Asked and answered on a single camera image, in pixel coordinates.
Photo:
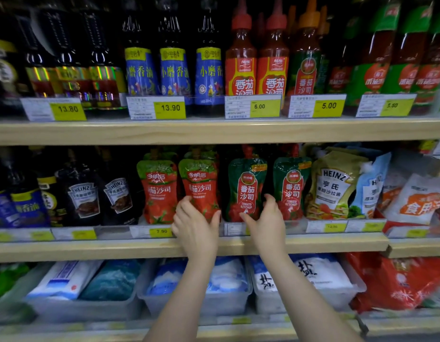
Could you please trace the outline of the wooden shelf board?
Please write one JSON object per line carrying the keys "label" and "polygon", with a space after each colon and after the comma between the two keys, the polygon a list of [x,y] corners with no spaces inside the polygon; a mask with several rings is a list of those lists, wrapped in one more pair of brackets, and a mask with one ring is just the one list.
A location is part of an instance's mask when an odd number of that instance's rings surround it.
{"label": "wooden shelf board", "polygon": [[[288,235],[287,253],[383,252],[382,233]],[[54,242],[0,242],[0,263],[185,257],[175,238]]]}
{"label": "wooden shelf board", "polygon": [[389,239],[386,258],[440,257],[440,237]]}
{"label": "wooden shelf board", "polygon": [[440,138],[440,118],[0,121],[0,146],[405,141]]}

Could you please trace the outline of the sesame oil bottle blue label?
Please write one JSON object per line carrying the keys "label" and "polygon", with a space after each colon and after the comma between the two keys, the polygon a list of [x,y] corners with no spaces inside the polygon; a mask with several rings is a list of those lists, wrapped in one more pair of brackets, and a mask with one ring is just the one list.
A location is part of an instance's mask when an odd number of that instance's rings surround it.
{"label": "sesame oil bottle blue label", "polygon": [[128,95],[134,97],[161,94],[157,70],[148,36],[148,22],[141,0],[120,0],[121,39],[124,45]]}
{"label": "sesame oil bottle blue label", "polygon": [[220,117],[224,113],[225,93],[218,0],[200,0],[198,15],[195,46],[195,114],[202,117]]}
{"label": "sesame oil bottle blue label", "polygon": [[155,0],[158,11],[160,90],[163,96],[183,96],[192,106],[193,93],[187,53],[178,19],[177,0]]}

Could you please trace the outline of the dark bottle white round label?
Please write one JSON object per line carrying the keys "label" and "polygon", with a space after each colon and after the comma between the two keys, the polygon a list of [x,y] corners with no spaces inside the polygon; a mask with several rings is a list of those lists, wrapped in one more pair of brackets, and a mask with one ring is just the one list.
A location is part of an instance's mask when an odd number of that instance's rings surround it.
{"label": "dark bottle white round label", "polygon": [[22,115],[20,98],[28,96],[29,90],[16,46],[11,41],[0,39],[0,117]]}

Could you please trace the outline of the black sauce pouch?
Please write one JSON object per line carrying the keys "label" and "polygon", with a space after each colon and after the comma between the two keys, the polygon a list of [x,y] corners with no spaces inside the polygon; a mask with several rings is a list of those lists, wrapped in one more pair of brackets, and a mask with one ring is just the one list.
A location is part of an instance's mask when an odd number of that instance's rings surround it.
{"label": "black sauce pouch", "polygon": [[57,172],[67,202],[69,227],[98,226],[102,222],[98,185],[90,167],[71,158]]}
{"label": "black sauce pouch", "polygon": [[98,188],[103,225],[137,224],[137,206],[133,202],[126,172],[120,163],[111,158],[103,159],[98,171]]}

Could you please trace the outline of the dark bottle blue yellow label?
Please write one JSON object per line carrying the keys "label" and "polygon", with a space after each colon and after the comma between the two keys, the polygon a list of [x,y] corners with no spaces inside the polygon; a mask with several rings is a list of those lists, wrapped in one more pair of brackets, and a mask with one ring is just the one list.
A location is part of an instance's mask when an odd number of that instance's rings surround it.
{"label": "dark bottle blue yellow label", "polygon": [[0,229],[21,227],[19,213],[8,191],[9,186],[5,170],[0,163]]}
{"label": "dark bottle blue yellow label", "polygon": [[23,228],[48,228],[50,218],[34,172],[19,152],[5,147],[1,156],[9,181],[9,192]]}

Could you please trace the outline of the white yellow price tag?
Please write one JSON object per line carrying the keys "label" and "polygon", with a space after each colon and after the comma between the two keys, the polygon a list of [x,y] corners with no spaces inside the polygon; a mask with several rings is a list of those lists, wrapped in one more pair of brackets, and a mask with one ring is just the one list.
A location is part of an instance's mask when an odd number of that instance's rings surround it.
{"label": "white yellow price tag", "polygon": [[30,122],[86,121],[79,97],[21,97]]}
{"label": "white yellow price tag", "polygon": [[97,240],[94,227],[56,227],[51,231],[57,241]]}
{"label": "white yellow price tag", "polygon": [[289,119],[341,117],[346,94],[294,95],[289,100]]}
{"label": "white yellow price tag", "polygon": [[416,93],[364,94],[356,118],[406,117],[413,106]]}
{"label": "white yellow price tag", "polygon": [[224,223],[224,236],[234,237],[234,236],[250,236],[250,231],[245,222],[241,223]]}
{"label": "white yellow price tag", "polygon": [[133,239],[172,238],[171,227],[163,225],[134,225],[129,226]]}
{"label": "white yellow price tag", "polygon": [[381,233],[386,219],[348,219],[345,233]]}
{"label": "white yellow price tag", "polygon": [[0,228],[0,242],[55,241],[50,228]]}
{"label": "white yellow price tag", "polygon": [[131,120],[184,120],[187,118],[182,96],[127,96]]}
{"label": "white yellow price tag", "polygon": [[384,234],[391,239],[426,238],[429,230],[429,226],[394,226],[389,228]]}
{"label": "white yellow price tag", "polygon": [[281,94],[225,97],[225,119],[270,119],[280,117]]}
{"label": "white yellow price tag", "polygon": [[309,220],[306,234],[344,233],[348,220]]}

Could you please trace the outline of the white bag orange print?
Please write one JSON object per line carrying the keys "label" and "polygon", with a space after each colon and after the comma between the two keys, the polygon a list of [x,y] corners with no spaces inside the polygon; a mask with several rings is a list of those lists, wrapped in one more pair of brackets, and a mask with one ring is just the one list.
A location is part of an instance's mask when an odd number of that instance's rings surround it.
{"label": "white bag orange print", "polygon": [[396,164],[390,164],[383,189],[377,203],[377,210],[384,212],[399,195],[401,189],[411,176],[411,172]]}
{"label": "white bag orange print", "polygon": [[383,215],[389,222],[429,225],[438,209],[440,177],[422,177],[414,173]]}

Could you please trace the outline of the teal salt bag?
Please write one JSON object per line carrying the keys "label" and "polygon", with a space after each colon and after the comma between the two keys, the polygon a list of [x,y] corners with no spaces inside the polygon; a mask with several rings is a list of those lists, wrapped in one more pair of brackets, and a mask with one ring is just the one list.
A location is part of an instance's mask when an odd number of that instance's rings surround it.
{"label": "teal salt bag", "polygon": [[139,259],[105,261],[78,299],[86,301],[128,300],[132,296],[142,264]]}

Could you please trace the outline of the person's right hand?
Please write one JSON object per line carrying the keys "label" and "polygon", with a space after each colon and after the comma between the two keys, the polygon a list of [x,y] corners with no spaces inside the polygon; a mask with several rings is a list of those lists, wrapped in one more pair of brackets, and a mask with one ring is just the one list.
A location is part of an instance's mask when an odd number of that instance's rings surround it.
{"label": "person's right hand", "polygon": [[265,194],[263,211],[256,230],[249,230],[258,253],[265,264],[283,259],[286,253],[286,227],[275,198]]}

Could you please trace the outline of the red cap ketchup bottle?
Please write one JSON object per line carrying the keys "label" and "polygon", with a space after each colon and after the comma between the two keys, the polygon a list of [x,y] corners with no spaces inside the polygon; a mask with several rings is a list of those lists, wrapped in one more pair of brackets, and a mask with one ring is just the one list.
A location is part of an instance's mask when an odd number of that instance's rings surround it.
{"label": "red cap ketchup bottle", "polygon": [[266,21],[263,46],[257,63],[257,94],[281,96],[280,109],[284,107],[290,49],[283,39],[287,16],[282,10],[282,0],[274,0],[272,14]]}
{"label": "red cap ketchup bottle", "polygon": [[234,39],[225,54],[225,95],[251,96],[257,89],[257,49],[249,32],[252,17],[247,12],[246,0],[238,0],[232,18]]}

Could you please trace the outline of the orange cap ketchup bottle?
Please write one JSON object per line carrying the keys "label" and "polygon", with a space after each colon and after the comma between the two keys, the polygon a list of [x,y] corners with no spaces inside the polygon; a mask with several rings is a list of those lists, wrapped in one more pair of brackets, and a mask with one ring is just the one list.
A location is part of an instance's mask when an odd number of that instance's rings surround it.
{"label": "orange cap ketchup bottle", "polygon": [[298,30],[291,44],[286,91],[288,96],[314,94],[321,60],[319,23],[317,0],[308,0],[306,11],[299,18]]}

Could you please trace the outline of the green ketchup pouch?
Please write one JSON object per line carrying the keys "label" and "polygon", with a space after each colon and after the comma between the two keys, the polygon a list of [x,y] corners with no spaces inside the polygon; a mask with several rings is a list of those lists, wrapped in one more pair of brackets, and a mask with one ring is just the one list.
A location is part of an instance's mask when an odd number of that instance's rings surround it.
{"label": "green ketchup pouch", "polygon": [[262,210],[262,190],[268,163],[249,144],[242,145],[243,157],[233,159],[228,166],[230,199],[226,208],[226,221],[239,223],[241,213],[257,220]]}
{"label": "green ketchup pouch", "polygon": [[299,144],[286,147],[287,154],[278,157],[273,165],[275,200],[284,221],[296,221],[304,216],[303,191],[311,172],[312,161],[300,156]]}

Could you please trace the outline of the person's right forearm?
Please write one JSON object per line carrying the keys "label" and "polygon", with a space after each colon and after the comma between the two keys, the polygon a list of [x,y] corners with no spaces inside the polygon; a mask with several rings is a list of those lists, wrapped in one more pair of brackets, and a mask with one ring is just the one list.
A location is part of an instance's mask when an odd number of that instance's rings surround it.
{"label": "person's right forearm", "polygon": [[261,256],[278,289],[299,342],[365,342],[335,312],[288,254]]}

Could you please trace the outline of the red ketchup pouch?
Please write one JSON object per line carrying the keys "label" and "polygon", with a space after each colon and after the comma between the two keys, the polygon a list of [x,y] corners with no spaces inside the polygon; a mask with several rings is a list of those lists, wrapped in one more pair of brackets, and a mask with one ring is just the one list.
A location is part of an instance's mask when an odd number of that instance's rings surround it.
{"label": "red ketchup pouch", "polygon": [[217,200],[218,171],[211,159],[182,159],[178,164],[185,195],[191,197],[192,205],[211,222],[220,210]]}
{"label": "red ketchup pouch", "polygon": [[145,193],[143,217],[148,224],[172,224],[178,204],[177,167],[170,160],[142,160],[137,173]]}

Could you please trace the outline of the white salt bag black print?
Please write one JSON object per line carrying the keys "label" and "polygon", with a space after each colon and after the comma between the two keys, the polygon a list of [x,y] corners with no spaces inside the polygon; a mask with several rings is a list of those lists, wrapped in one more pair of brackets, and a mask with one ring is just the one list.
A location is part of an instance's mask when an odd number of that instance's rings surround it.
{"label": "white salt bag black print", "polygon": [[289,256],[299,271],[316,289],[353,287],[339,261],[331,253],[297,253]]}
{"label": "white salt bag black print", "polygon": [[263,260],[258,255],[249,255],[247,259],[251,265],[253,278],[256,283],[256,287],[260,292],[278,292],[278,289],[271,277],[270,272],[267,270]]}

